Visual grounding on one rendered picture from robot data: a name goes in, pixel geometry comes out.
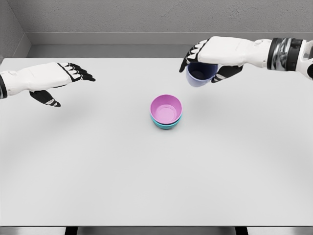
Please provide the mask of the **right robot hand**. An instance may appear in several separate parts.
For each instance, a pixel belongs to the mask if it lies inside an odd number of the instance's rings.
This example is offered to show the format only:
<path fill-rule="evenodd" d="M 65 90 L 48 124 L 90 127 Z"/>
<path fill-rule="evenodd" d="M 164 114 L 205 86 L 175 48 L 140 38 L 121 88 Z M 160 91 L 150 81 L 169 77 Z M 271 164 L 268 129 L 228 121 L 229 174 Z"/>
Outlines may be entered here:
<path fill-rule="evenodd" d="M 251 41 L 234 37 L 213 36 L 193 45 L 185 55 L 179 72 L 191 63 L 216 64 L 221 67 L 211 83 L 230 78 L 243 69 Z"/>

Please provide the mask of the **lavender blue cup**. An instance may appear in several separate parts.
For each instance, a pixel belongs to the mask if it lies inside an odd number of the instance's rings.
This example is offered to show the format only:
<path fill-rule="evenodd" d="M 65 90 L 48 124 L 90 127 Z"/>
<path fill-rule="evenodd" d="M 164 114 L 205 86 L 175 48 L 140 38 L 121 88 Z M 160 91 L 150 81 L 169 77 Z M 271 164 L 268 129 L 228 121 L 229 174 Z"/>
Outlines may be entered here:
<path fill-rule="evenodd" d="M 186 66 L 186 78 L 192 87 L 201 87 L 210 82 L 217 71 L 217 64 L 193 62 Z"/>

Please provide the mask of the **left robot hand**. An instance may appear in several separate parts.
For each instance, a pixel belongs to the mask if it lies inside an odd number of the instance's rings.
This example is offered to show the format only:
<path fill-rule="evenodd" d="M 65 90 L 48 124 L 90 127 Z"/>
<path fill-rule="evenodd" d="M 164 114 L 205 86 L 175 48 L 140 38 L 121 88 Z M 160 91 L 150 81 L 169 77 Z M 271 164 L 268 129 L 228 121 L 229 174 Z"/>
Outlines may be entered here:
<path fill-rule="evenodd" d="M 25 69 L 27 90 L 30 96 L 36 101 L 53 107 L 60 107 L 61 104 L 47 91 L 50 88 L 66 86 L 80 80 L 94 82 L 93 76 L 85 69 L 74 63 L 51 62 L 31 66 Z"/>

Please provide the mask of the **pink bowl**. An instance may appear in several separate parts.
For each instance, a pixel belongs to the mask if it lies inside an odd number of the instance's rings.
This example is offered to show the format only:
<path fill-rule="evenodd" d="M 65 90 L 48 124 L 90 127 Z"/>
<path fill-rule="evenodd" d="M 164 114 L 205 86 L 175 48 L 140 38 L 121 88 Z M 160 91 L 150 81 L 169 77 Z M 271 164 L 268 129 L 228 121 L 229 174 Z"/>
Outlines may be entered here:
<path fill-rule="evenodd" d="M 150 104 L 150 115 L 158 123 L 172 124 L 182 115 L 182 103 L 176 96 L 159 95 Z"/>

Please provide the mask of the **teal bowl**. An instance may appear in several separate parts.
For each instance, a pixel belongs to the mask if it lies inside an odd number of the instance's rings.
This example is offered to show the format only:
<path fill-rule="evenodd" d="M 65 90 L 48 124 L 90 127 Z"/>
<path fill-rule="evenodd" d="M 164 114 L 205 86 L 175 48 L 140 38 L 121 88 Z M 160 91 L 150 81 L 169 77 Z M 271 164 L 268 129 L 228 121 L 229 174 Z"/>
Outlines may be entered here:
<path fill-rule="evenodd" d="M 171 123 L 171 124 L 162 124 L 162 123 L 159 123 L 157 122 L 153 117 L 152 115 L 150 115 L 150 118 L 151 120 L 153 121 L 153 123 L 155 124 L 156 127 L 160 128 L 160 129 L 163 129 L 163 130 L 170 130 L 172 128 L 174 128 L 175 126 L 177 126 L 177 124 L 180 122 L 180 119 L 181 119 L 182 116 L 180 116 L 178 118 L 177 121 Z"/>

